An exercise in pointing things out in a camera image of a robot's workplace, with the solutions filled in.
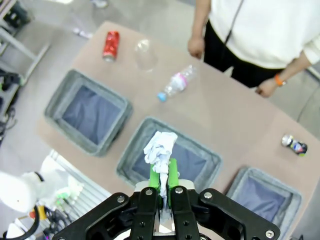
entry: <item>white shirt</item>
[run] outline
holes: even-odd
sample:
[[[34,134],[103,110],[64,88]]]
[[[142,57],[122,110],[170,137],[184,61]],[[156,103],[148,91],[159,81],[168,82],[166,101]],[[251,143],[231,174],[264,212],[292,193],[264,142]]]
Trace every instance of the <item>white shirt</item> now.
[[[241,0],[211,0],[210,23],[224,42]],[[228,49],[268,69],[285,68],[303,50],[320,60],[320,0],[244,0]]]

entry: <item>hand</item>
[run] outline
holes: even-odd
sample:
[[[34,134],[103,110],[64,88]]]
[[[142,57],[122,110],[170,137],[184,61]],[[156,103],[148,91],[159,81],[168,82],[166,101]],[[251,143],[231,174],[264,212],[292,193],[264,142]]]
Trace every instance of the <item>hand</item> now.
[[[192,36],[188,42],[188,51],[192,57],[201,59],[205,51],[205,40],[202,36]]]
[[[277,89],[278,84],[274,78],[267,79],[260,83],[255,92],[264,98],[270,97]]]

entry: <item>clear plastic cup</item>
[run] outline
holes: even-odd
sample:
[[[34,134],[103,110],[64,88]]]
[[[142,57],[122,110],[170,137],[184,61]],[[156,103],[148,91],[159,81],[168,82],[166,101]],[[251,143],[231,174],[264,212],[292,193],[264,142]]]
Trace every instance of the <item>clear plastic cup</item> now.
[[[134,48],[134,56],[137,67],[146,72],[152,71],[158,63],[155,50],[148,39],[137,43]]]

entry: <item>blue bottle cap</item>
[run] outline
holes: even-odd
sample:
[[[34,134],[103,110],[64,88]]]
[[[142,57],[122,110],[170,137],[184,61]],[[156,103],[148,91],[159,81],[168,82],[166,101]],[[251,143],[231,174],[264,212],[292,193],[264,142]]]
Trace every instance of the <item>blue bottle cap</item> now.
[[[164,92],[159,92],[157,97],[161,102],[165,102],[167,100],[167,94]]]

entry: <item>crushed can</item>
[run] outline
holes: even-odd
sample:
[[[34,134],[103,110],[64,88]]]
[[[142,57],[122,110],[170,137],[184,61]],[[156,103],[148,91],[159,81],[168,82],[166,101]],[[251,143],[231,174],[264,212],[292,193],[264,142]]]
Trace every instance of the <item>crushed can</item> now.
[[[117,58],[120,35],[117,31],[109,31],[106,35],[102,58],[106,62],[114,62]]]
[[[308,150],[307,144],[295,140],[290,134],[286,134],[282,137],[282,145],[284,147],[291,148],[297,155],[304,156]]]

